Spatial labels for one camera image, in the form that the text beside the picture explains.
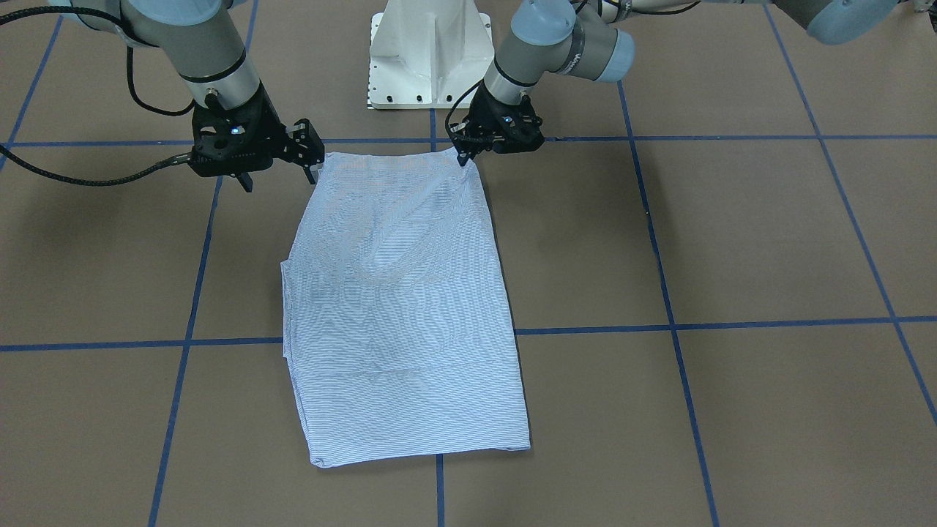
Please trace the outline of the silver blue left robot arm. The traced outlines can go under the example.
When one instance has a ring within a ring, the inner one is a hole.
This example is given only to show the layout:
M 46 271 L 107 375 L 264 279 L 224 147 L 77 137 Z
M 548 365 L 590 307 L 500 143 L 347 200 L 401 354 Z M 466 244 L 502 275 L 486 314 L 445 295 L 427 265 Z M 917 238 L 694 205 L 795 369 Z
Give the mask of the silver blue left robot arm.
M 533 152 L 543 145 L 542 118 L 530 94 L 545 74 L 618 83 L 635 62 L 635 41 L 616 26 L 632 15 L 669 16 L 692 1 L 523 1 L 511 28 L 475 86 L 468 113 L 447 123 L 456 160 L 478 154 Z

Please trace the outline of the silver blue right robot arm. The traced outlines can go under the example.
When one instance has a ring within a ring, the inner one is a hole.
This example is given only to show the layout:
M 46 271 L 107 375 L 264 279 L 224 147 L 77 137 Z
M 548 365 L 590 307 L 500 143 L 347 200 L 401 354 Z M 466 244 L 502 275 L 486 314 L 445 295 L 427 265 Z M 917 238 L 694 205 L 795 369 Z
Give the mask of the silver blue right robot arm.
M 231 1 L 64 1 L 74 18 L 125 43 L 166 53 L 195 103 L 194 136 L 184 160 L 198 176 L 236 178 L 250 193 L 251 173 L 274 159 L 301 166 L 311 184 L 325 160 L 312 124 L 287 127 L 272 107 L 244 40 L 228 11 Z

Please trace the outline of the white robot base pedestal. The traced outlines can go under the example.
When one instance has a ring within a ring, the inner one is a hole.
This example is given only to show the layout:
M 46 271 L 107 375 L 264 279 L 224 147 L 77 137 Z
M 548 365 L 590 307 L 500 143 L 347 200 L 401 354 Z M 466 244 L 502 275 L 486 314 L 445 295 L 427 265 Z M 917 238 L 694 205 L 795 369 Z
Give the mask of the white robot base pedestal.
M 490 16 L 473 1 L 389 1 L 370 20 L 367 106 L 465 109 L 494 53 Z

